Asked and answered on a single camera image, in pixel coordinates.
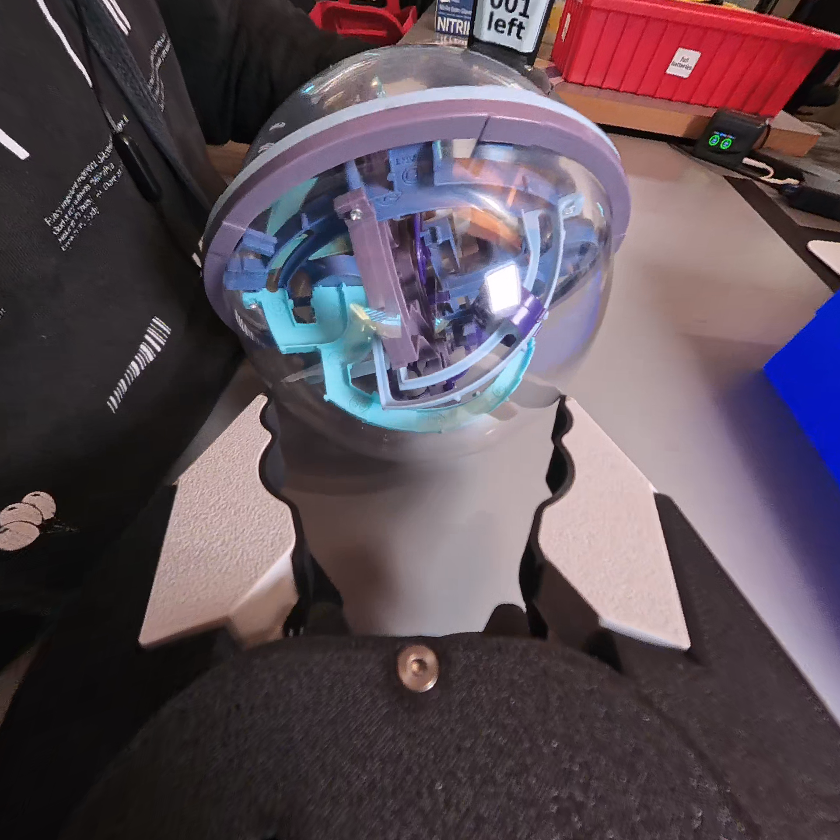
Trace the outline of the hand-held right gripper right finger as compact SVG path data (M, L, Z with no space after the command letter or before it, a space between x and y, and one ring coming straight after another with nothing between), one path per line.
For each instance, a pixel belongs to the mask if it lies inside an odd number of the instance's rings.
M520 587L532 632L586 650L619 637L685 653L690 632L644 473L573 399L558 404Z

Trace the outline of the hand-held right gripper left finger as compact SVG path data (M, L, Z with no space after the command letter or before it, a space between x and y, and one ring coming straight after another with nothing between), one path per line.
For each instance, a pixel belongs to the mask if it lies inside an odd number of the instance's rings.
M259 394L175 483L139 644L223 629L244 647L342 631L342 600L299 512L271 485L275 434Z

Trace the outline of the clear plastic maze ball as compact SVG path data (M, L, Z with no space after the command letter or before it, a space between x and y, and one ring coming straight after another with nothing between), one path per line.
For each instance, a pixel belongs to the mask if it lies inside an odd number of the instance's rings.
M458 451L552 402L627 233L614 142L534 71L447 45L345 59L270 115L203 279L270 392L341 446Z

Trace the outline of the blue glove box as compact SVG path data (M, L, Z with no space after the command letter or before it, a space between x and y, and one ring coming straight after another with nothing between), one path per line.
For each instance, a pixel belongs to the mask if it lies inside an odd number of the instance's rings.
M473 21L474 1L436 1L434 32L447 38L467 40Z

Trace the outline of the red plastic bin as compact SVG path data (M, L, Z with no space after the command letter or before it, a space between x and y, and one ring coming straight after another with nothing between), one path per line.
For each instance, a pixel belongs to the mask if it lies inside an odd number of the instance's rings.
M837 34L734 7L569 1L551 60L574 85L774 117Z

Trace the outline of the wooden shelf board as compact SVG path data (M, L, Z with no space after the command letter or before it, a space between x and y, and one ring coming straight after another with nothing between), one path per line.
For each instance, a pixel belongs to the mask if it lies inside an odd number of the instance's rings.
M713 108L584 87L564 80L557 80L554 92L562 102L609 130L631 130L677 139L698 139L715 113ZM753 148L801 158L821 137L820 131L810 124L781 112L770 121L769 128Z

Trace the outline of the blue plastic bin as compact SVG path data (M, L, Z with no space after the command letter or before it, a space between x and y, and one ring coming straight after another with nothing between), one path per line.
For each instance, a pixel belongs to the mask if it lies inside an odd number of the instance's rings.
M838 482L838 292L767 361L763 371Z

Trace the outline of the black label printer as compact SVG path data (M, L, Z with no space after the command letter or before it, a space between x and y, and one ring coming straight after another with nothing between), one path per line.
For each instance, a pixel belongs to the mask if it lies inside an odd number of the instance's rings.
M695 141L691 153L722 168L736 170L770 130L770 120L741 111L715 111Z

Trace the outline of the person's black hoodie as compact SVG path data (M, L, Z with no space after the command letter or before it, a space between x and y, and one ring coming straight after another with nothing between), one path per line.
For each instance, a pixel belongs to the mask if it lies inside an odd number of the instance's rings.
M2 668L239 366L198 263L207 147L368 48L294 2L1 3Z

